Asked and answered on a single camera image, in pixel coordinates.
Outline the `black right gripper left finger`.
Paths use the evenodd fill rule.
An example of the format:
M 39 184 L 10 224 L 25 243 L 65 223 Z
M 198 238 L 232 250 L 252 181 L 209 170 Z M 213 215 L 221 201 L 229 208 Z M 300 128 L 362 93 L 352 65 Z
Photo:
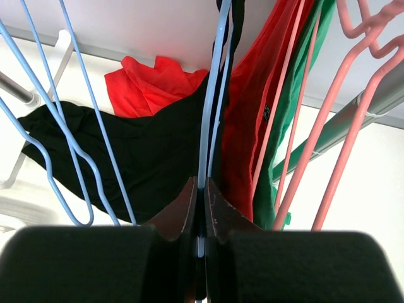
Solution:
M 141 226 L 29 227 L 1 255 L 2 302 L 194 302 L 191 234 L 197 196 Z

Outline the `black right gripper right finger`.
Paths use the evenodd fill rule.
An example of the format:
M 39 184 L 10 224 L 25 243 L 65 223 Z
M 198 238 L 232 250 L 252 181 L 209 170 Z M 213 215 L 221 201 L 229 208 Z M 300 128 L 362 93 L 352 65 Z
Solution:
M 383 250 L 358 232 L 272 232 L 205 187 L 209 302 L 402 302 Z

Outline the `light blue wire hanger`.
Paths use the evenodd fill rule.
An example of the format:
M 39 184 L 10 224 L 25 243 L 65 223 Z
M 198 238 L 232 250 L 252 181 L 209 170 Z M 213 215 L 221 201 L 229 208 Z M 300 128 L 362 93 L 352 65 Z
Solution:
M 49 184 L 53 192 L 57 196 L 60 204 L 64 208 L 64 211 L 66 212 L 68 217 L 77 226 L 89 227 L 92 225 L 94 221 L 94 213 L 90 201 L 90 196 L 86 188 L 85 180 L 83 178 L 83 174 L 78 159 L 82 158 L 88 164 L 88 166 L 92 169 L 96 181 L 100 180 L 99 171 L 93 159 L 79 147 L 79 144 L 76 142 L 71 131 L 68 129 L 66 121 L 64 120 L 64 114 L 62 112 L 61 103 L 57 94 L 54 77 L 49 67 L 48 60 L 43 50 L 42 44 L 39 40 L 39 36 L 35 29 L 35 25 L 33 24 L 32 17 L 30 15 L 26 2 L 22 1 L 21 5 L 23 6 L 25 14 L 28 18 L 28 22 L 31 26 L 32 33 L 37 43 L 37 47 L 42 59 L 42 63 L 48 76 L 50 89 L 52 90 L 53 96 L 55 97 L 55 101 L 51 100 L 49 94 L 45 91 L 43 85 L 37 78 L 36 74 L 33 72 L 33 69 L 29 65 L 28 61 L 25 59 L 25 56 L 22 54 L 18 46 L 15 44 L 15 41 L 9 34 L 8 30 L 3 24 L 1 24 L 2 36 L 4 37 L 9 48 L 11 49 L 11 51 L 13 52 L 13 54 L 23 67 L 23 69 L 25 70 L 26 74 L 28 75 L 32 83 L 34 84 L 37 92 L 39 92 L 39 95 L 42 97 L 42 100 L 45 101 L 44 106 L 39 107 L 38 109 L 34 110 L 31 114 L 22 117 L 21 119 L 17 119 L 3 101 L 1 101 L 1 108 L 8 116 L 9 120 L 15 125 L 20 134 L 26 139 L 26 141 L 28 141 L 30 145 L 35 146 L 38 149 L 38 151 L 42 154 Z M 78 182 L 81 187 L 81 191 L 83 193 L 83 197 L 84 200 L 86 201 L 86 205 L 88 208 L 89 221 L 87 223 L 82 223 L 75 217 L 75 215 L 71 211 L 71 208 L 67 204 L 66 200 L 64 199 L 64 196 L 62 195 L 57 184 L 54 181 L 54 171 L 52 166 L 53 158 L 47 151 L 47 147 L 44 146 L 44 143 L 47 143 L 49 146 L 54 147 L 56 145 L 60 145 L 61 140 L 56 139 L 55 133 L 57 131 L 50 128 L 48 121 L 41 121 L 40 120 L 41 117 L 48 117 L 49 119 L 53 119 L 54 123 L 59 128 L 58 130 L 59 135 L 65 137 L 64 145 L 70 151 L 73 166 L 78 178 Z

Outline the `black tank top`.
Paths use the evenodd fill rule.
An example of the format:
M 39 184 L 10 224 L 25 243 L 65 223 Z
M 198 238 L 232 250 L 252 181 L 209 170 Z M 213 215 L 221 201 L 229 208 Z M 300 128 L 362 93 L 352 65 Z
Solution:
M 245 1 L 232 1 L 235 24 L 230 58 L 241 37 L 244 12 Z M 209 74 L 190 96 L 164 107 L 154 116 L 131 119 L 101 112 L 138 224 L 145 223 L 176 199 L 187 180 L 198 173 L 201 118 Z M 68 101 L 61 101 L 61 105 L 69 130 L 100 171 L 104 193 L 116 217 L 130 222 L 94 109 Z M 70 152 L 64 145 L 65 137 L 59 135 L 53 119 L 40 120 L 48 121 L 50 128 L 57 131 L 56 139 L 61 140 L 54 147 L 44 143 L 53 158 L 54 177 L 84 199 Z M 92 169 L 82 158 L 78 161 L 92 205 L 106 212 Z

